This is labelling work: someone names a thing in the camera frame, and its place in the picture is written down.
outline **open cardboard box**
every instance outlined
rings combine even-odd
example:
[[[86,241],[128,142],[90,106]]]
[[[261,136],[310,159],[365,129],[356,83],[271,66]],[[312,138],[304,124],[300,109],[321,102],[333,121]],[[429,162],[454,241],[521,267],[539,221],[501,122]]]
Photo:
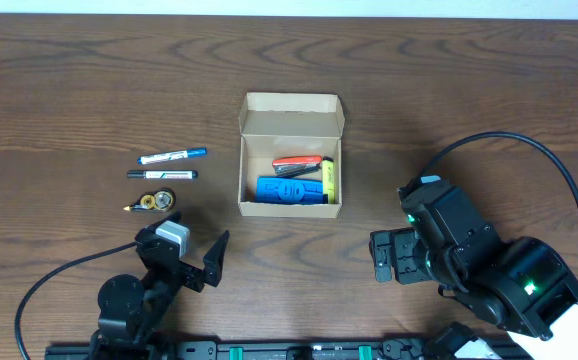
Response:
[[[337,95],[248,93],[240,116],[240,186],[243,216],[335,218],[342,206],[341,137],[345,125]],[[292,156],[320,155],[334,161],[333,204],[256,203],[260,176],[274,176],[271,162]],[[296,177],[322,180],[322,170]]]

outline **wooden table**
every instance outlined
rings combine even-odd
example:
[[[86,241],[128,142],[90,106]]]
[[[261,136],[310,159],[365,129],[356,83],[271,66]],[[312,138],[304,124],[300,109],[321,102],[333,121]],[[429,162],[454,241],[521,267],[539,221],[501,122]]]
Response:
[[[335,93],[344,103],[344,205],[336,220],[244,218],[237,115],[247,91]],[[555,151],[578,182],[578,22],[0,15],[0,359],[19,358],[18,302],[70,260],[132,241],[160,215],[122,211],[178,194],[198,264],[231,240],[222,283],[183,290],[163,327],[223,340],[496,330],[436,284],[378,284],[369,232],[406,226],[396,188],[464,136],[510,130]],[[157,168],[195,181],[127,180],[143,154],[206,146]],[[541,154],[487,140],[437,172],[506,239],[532,235],[578,276],[578,216]],[[144,268],[133,251],[73,268],[31,299],[33,359],[97,329],[99,287]]]

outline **marker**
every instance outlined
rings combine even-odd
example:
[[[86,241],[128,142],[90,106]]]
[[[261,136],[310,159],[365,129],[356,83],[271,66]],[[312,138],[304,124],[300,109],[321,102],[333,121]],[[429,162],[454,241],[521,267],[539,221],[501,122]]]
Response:
[[[127,171],[127,177],[129,179],[195,179],[198,177],[198,172],[195,170],[129,170]]]
[[[147,155],[138,158],[138,164],[146,165],[163,161],[171,161],[178,159],[186,159],[190,157],[198,157],[207,155],[207,148],[188,149],[181,151],[174,151],[164,154]]]
[[[123,208],[124,211],[152,211],[151,209],[147,209],[143,205],[132,205],[132,206],[125,206]]]

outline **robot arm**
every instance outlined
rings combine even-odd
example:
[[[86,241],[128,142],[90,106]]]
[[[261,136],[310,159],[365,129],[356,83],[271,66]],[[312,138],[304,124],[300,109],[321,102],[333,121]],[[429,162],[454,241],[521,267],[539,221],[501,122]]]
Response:
[[[180,214],[147,226],[136,235],[136,252],[147,274],[109,279],[98,293],[99,331],[92,359],[175,359],[176,346],[155,330],[182,287],[201,292],[222,278],[229,232],[203,258],[204,269],[180,261],[187,252],[189,229],[178,224]]]
[[[412,227],[371,234],[376,280],[391,280],[393,267],[403,285],[436,281],[442,296],[508,331],[536,359],[553,358],[541,353],[562,340],[578,347],[558,326],[576,324],[564,329],[578,334],[578,280],[555,250],[531,237],[502,242],[465,193],[437,177],[400,194]]]

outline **blue object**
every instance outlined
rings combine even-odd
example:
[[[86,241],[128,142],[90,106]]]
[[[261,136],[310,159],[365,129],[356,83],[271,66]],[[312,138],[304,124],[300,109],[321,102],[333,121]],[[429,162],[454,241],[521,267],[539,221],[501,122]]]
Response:
[[[440,176],[438,175],[429,175],[429,176],[423,176],[420,178],[420,182],[423,184],[429,184],[435,181],[440,181]]]
[[[256,202],[268,204],[323,204],[322,182],[259,177]]]

